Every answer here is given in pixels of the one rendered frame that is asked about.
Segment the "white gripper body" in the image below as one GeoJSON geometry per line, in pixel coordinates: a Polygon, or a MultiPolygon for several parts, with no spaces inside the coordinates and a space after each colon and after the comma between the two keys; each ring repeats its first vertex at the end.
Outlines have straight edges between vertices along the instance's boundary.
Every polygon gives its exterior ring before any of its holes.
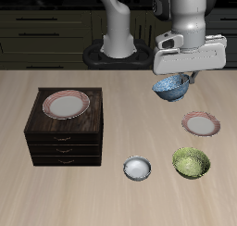
{"type": "Polygon", "coordinates": [[[159,42],[154,49],[153,72],[155,75],[222,69],[226,65],[227,39],[220,34],[207,35],[204,45],[185,52],[180,50],[183,44],[181,35],[174,35],[172,40],[178,43],[175,48],[163,49],[162,43],[159,42]]]}

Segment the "blue bowl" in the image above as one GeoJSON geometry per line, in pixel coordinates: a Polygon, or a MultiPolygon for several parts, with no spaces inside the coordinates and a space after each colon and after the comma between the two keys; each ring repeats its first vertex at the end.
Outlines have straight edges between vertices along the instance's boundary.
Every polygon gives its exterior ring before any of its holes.
{"type": "Polygon", "coordinates": [[[153,85],[152,90],[163,100],[176,102],[181,100],[189,88],[189,76],[184,74],[188,81],[181,83],[180,75],[167,77],[153,85]]]}

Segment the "green bowl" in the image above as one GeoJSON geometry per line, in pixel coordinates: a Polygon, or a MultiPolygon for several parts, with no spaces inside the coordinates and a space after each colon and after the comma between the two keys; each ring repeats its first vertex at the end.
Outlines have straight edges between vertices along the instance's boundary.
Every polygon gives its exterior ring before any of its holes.
{"type": "Polygon", "coordinates": [[[211,162],[203,151],[183,147],[172,155],[172,165],[182,177],[194,180],[209,171],[211,162]]]}

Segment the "red rimmed white plate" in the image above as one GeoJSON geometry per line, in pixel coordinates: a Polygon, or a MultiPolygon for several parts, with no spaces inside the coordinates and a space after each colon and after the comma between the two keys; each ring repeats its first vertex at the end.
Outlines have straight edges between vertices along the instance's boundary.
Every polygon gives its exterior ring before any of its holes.
{"type": "Polygon", "coordinates": [[[220,131],[219,120],[202,111],[187,113],[182,118],[181,125],[185,131],[199,137],[211,137],[220,131]]]}
{"type": "Polygon", "coordinates": [[[80,91],[64,90],[49,95],[43,102],[43,112],[52,119],[73,119],[90,105],[89,97],[80,91]]]}

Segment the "small white fluted dish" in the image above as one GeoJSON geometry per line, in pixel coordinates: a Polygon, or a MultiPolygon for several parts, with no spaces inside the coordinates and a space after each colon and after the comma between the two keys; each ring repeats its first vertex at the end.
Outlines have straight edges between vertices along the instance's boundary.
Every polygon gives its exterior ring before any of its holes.
{"type": "Polygon", "coordinates": [[[151,163],[145,157],[132,156],[123,163],[124,174],[132,181],[143,181],[152,171],[151,163]]]}

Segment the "dark wooden cabinet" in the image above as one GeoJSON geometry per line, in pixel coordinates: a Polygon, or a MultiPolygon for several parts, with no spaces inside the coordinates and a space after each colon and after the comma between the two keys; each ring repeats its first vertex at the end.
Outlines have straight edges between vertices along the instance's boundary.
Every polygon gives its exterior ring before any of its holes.
{"type": "Polygon", "coordinates": [[[63,88],[39,88],[24,129],[34,166],[100,166],[104,131],[101,88],[76,88],[90,99],[89,108],[73,119],[52,119],[44,100],[63,88]]]}

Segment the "dark kitchen cupboards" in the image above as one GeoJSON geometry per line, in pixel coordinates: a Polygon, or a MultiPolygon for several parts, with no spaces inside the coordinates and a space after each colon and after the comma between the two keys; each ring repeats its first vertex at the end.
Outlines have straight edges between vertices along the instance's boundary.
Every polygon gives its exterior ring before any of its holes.
{"type": "Polygon", "coordinates": [[[106,29],[104,10],[0,10],[0,69],[86,69],[106,29]]]}

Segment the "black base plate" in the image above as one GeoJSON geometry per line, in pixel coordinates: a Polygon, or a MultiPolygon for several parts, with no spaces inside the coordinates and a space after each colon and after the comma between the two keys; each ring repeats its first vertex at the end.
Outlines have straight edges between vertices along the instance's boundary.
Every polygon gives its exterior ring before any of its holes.
{"type": "Polygon", "coordinates": [[[125,58],[112,58],[101,52],[104,41],[95,39],[83,51],[83,62],[92,70],[144,70],[154,63],[154,51],[148,47],[144,40],[135,39],[137,51],[125,58]]]}

